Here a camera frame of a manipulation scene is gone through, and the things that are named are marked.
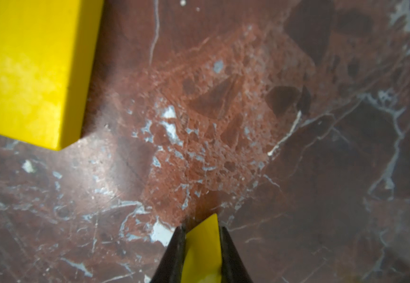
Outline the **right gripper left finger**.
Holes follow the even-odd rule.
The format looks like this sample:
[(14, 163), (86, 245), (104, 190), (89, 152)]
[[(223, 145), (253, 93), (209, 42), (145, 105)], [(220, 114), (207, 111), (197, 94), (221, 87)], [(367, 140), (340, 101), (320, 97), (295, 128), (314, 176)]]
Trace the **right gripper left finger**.
[(150, 283), (180, 283), (186, 250), (186, 229), (176, 227)]

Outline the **yellow triangular block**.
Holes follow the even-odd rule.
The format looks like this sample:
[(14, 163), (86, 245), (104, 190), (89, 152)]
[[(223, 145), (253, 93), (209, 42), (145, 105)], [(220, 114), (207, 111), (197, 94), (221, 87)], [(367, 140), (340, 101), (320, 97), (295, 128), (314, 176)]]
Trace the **yellow triangular block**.
[(221, 283), (222, 264), (218, 217), (213, 214), (186, 234), (181, 283)]

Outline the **yellow rectangular block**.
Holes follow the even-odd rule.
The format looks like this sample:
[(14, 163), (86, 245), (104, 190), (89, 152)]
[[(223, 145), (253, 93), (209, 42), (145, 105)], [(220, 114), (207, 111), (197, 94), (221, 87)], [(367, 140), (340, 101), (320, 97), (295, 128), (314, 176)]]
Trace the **yellow rectangular block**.
[(0, 1), (0, 135), (50, 150), (80, 139), (102, 1)]

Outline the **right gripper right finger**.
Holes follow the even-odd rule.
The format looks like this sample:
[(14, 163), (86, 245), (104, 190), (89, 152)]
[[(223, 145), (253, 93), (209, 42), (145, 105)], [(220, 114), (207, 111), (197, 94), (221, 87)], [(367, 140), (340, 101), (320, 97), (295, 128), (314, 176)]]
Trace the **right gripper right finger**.
[(253, 283), (243, 261), (233, 243), (228, 229), (219, 227), (222, 257), (222, 282), (223, 283)]

